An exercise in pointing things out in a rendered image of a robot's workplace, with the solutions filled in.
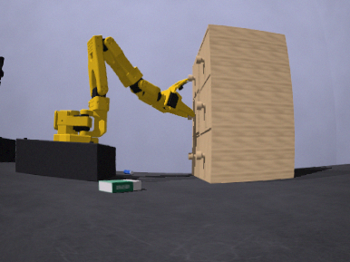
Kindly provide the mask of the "white eraser with green sleeve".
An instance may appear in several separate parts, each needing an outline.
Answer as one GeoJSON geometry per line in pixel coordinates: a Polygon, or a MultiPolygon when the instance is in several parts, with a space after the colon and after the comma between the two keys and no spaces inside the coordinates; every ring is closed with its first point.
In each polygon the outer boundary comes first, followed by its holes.
{"type": "Polygon", "coordinates": [[[105,192],[124,192],[141,189],[141,180],[99,180],[99,190],[105,192]]]}

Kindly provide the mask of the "wooden chest of drawers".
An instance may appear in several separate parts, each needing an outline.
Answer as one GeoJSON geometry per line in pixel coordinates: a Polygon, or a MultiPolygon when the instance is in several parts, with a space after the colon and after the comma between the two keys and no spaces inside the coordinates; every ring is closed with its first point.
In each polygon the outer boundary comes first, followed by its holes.
{"type": "MultiPolygon", "coordinates": [[[[209,24],[209,183],[294,178],[295,119],[284,34],[209,24]]],[[[199,50],[200,50],[199,48],[199,50]]],[[[200,89],[201,88],[201,89],[200,89]]],[[[197,92],[197,94],[198,94],[197,92]]],[[[196,96],[197,96],[196,94],[196,96]]],[[[194,102],[194,97],[192,103],[194,102]]],[[[203,133],[202,133],[203,132],[203,133]]],[[[197,137],[196,137],[197,136],[197,137]]]]}

